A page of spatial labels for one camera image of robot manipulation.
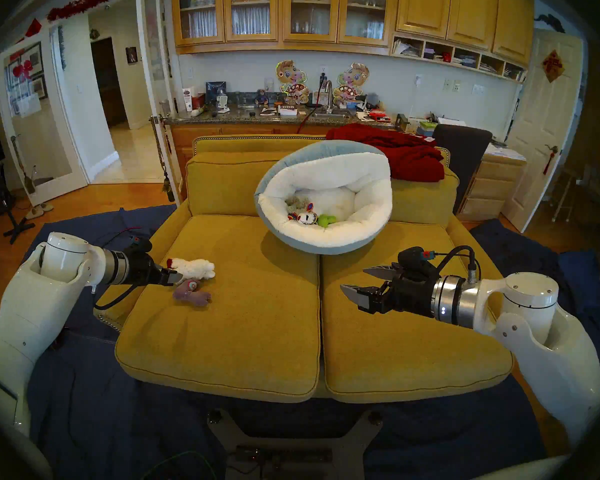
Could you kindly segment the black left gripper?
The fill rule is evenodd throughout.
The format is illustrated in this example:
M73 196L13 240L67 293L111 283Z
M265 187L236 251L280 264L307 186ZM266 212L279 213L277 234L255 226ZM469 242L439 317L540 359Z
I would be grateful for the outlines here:
M175 286L182 279L181 273L156 264L148 253L127 254L127 285Z

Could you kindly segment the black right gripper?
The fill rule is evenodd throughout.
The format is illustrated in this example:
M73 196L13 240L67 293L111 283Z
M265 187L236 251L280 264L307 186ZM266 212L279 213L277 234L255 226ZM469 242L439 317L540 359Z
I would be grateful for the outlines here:
M357 285L342 285L341 292L353 302L358 310L368 314L389 311L409 312L423 317L434 317L431 303L433 290L438 281L438 274L433 273L423 280L412 280L401 275L400 269L392 266L373 266L363 269L363 272L384 280L382 293L380 287L360 287Z

